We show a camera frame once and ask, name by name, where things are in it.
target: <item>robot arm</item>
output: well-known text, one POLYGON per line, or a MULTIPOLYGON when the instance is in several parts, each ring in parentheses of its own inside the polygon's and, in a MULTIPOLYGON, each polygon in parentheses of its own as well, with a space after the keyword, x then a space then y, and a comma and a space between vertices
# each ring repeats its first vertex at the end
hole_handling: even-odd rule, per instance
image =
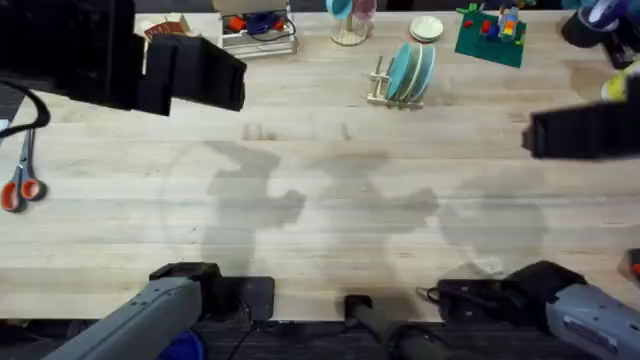
POLYGON ((200 318, 200 284, 188 278, 153 280, 133 299, 45 360, 155 360, 200 318))
POLYGON ((548 261, 504 280, 441 280, 431 290, 449 323, 535 326, 603 360, 640 359, 640 313, 548 261))
POLYGON ((138 295, 45 360, 155 360, 203 317, 225 320, 241 308, 254 320, 273 315, 272 278, 223 278, 216 264, 178 263, 149 280, 138 295))

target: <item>red lego brick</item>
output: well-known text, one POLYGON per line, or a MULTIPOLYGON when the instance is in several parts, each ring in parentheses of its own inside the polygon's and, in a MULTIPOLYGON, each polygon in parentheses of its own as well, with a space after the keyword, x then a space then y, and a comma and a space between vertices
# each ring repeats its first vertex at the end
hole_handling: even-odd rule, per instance
POLYGON ((485 20, 482 23, 482 29, 480 29, 480 32, 483 33, 483 34, 486 34, 486 33, 489 32, 489 28, 491 28, 491 21, 485 20))

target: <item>yellow object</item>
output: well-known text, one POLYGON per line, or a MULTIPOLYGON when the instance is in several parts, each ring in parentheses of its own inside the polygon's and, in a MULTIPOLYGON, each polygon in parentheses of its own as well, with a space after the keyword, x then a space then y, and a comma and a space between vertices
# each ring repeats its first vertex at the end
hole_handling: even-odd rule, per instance
POLYGON ((504 24, 504 30, 502 32, 503 35, 509 35, 512 36, 513 35, 513 29, 515 27, 516 23, 514 23, 513 21, 507 21, 504 24))
POLYGON ((629 65, 602 86, 602 98, 605 100, 623 101, 627 98, 627 77, 640 74, 640 60, 629 65))

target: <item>blue toy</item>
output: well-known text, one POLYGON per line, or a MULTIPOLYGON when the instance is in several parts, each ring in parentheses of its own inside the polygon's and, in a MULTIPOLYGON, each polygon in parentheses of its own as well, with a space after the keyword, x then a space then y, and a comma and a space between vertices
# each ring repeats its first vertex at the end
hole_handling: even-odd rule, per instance
POLYGON ((494 40, 498 38, 498 33, 500 32, 500 27, 498 24, 491 24, 489 28, 489 32, 487 32, 487 40, 494 40))

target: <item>orange scissors handle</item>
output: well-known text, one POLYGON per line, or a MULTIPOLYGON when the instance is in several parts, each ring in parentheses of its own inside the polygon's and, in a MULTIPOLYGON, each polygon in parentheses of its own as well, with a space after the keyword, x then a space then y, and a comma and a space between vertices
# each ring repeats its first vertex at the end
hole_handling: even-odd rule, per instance
POLYGON ((18 166, 13 179, 2 188, 2 208, 5 211, 18 213, 25 209, 27 202, 20 191, 21 180, 22 167, 18 166))
POLYGON ((47 185, 40 180, 33 177, 28 177, 22 180, 22 186, 20 187, 20 195, 23 199, 28 201, 38 201, 42 199, 47 193, 47 185))

